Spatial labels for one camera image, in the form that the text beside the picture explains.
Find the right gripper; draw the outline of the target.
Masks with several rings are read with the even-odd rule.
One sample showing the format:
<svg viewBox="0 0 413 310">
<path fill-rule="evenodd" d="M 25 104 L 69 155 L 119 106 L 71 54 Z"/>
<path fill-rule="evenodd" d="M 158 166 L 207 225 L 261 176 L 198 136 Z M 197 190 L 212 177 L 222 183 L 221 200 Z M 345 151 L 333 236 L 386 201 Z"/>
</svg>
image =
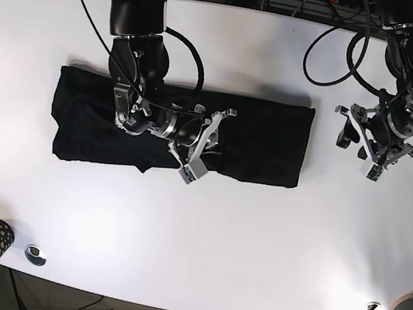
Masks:
<svg viewBox="0 0 413 310">
<path fill-rule="evenodd" d="M 168 135 L 169 152 L 180 163 L 180 169 L 204 172 L 208 169 L 200 158 L 204 148 L 215 148 L 219 144 L 219 125 L 222 120 L 238 115 L 235 109 L 217 111 L 211 117 L 186 118 L 175 115 L 174 129 Z"/>
</svg>

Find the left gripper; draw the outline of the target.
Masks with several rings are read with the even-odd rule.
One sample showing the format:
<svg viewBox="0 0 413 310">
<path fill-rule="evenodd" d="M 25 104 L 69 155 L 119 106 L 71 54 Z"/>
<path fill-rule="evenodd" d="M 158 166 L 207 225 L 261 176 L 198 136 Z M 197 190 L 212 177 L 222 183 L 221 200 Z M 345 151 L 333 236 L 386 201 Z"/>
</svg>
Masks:
<svg viewBox="0 0 413 310">
<path fill-rule="evenodd" d="M 403 157 L 413 158 L 413 147 L 394 133 L 378 106 L 366 109 L 358 104 L 350 108 L 338 105 L 335 112 L 346 118 L 337 137 L 337 147 L 348 148 L 351 143 L 360 144 L 357 157 L 365 161 L 369 159 L 384 170 Z"/>
</svg>

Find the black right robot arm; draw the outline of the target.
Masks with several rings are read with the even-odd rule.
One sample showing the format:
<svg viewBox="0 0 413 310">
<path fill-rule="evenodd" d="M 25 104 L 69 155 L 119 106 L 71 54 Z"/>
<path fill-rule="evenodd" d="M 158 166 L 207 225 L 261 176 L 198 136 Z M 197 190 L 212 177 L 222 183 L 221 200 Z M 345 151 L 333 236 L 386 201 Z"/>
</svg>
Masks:
<svg viewBox="0 0 413 310">
<path fill-rule="evenodd" d="M 217 144 L 221 121 L 237 113 L 228 109 L 207 116 L 204 106 L 196 103 L 205 78 L 203 64 L 194 45 L 167 27 L 167 1 L 111 1 L 109 28 L 114 41 L 107 52 L 114 80 L 114 121 L 129 135 L 148 131 L 168 141 L 182 172 L 196 178 L 207 172 L 201 155 Z M 169 57 L 164 33 L 181 40 L 196 62 L 197 83 L 187 100 L 172 98 L 165 91 Z"/>
</svg>

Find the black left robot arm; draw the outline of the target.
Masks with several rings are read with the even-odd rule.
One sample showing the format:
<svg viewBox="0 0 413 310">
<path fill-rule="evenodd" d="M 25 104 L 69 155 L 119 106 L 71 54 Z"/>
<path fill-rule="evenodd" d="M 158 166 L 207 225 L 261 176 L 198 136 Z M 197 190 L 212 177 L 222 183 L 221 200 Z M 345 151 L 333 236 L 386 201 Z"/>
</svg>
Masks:
<svg viewBox="0 0 413 310">
<path fill-rule="evenodd" d="M 376 89 L 358 73 L 352 61 L 353 50 L 366 34 L 357 33 L 348 45 L 347 65 L 356 81 L 379 102 L 371 110 L 357 104 L 336 108 L 346 117 L 337 146 L 347 148 L 360 143 L 358 157 L 370 161 L 366 173 L 373 180 L 400 158 L 413 156 L 413 147 L 407 142 L 413 137 L 413 0 L 375 0 L 375 3 L 387 41 L 384 59 L 396 80 L 397 92 L 391 95 L 385 89 Z"/>
</svg>

